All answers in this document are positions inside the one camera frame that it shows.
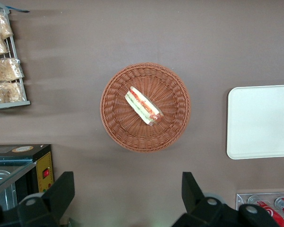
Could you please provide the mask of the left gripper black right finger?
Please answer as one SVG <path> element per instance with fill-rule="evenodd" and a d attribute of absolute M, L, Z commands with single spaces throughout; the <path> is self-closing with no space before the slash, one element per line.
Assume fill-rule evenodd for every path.
<path fill-rule="evenodd" d="M 181 196 L 186 213 L 174 227 L 237 227 L 238 214 L 213 196 L 205 196 L 191 172 L 182 173 Z"/>

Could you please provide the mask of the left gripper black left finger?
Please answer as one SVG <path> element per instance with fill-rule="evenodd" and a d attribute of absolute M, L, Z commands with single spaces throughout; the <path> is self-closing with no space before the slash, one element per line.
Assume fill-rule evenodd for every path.
<path fill-rule="evenodd" d="M 74 174 L 64 172 L 41 196 L 30 195 L 17 207 L 22 227 L 58 227 L 75 195 Z"/>

